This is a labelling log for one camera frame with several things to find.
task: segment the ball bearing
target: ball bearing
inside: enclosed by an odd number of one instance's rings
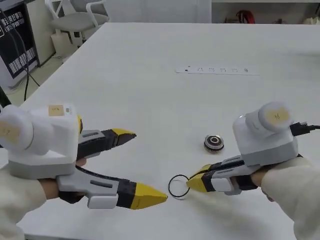
[[[204,139],[204,148],[210,153],[219,152],[224,146],[224,140],[219,135],[207,135]]]

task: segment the white sleeve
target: white sleeve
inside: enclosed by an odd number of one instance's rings
[[[266,173],[262,190],[294,221],[297,240],[320,239],[320,169],[302,157]]]
[[[5,166],[0,169],[0,195],[0,240],[25,240],[16,224],[46,202],[40,182],[11,176]]]

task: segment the human hand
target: human hand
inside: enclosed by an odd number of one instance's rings
[[[76,161],[76,165],[79,167],[82,167],[87,163],[87,159],[82,158],[78,161]],[[57,181],[52,178],[47,178],[47,179],[39,179],[39,182],[43,188],[43,191],[45,193],[46,199],[56,199],[59,197],[59,188]]]
[[[254,183],[254,185],[261,187],[262,185],[262,180],[264,178],[264,176],[266,175],[266,173],[272,169],[273,167],[275,167],[275,165],[270,165],[270,166],[265,166],[261,169],[259,169],[258,171],[254,172],[251,174],[251,180]],[[274,200],[268,196],[268,194],[266,194],[262,189],[261,191],[263,192],[263,194],[266,196],[266,198],[270,201],[270,202],[274,202]]]

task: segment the ring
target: ring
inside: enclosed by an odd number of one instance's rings
[[[188,188],[188,190],[187,190],[184,194],[182,194],[182,195],[174,195],[174,194],[171,192],[171,190],[170,190],[170,184],[171,184],[171,182],[172,182],[175,178],[177,178],[177,177],[184,177],[184,178],[186,178],[186,179],[189,181],[189,178],[188,178],[186,175],[183,175],[183,174],[175,175],[175,176],[174,176],[173,178],[171,178],[170,181],[169,181],[168,191],[169,191],[169,193],[170,193],[170,195],[171,195],[172,197],[174,197],[174,198],[182,198],[182,197],[184,197],[184,196],[189,192],[190,187]]]

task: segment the power strip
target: power strip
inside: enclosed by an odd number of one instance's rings
[[[216,75],[246,75],[259,76],[258,71],[248,67],[213,67],[213,66],[186,66],[175,69],[177,74],[216,74]]]

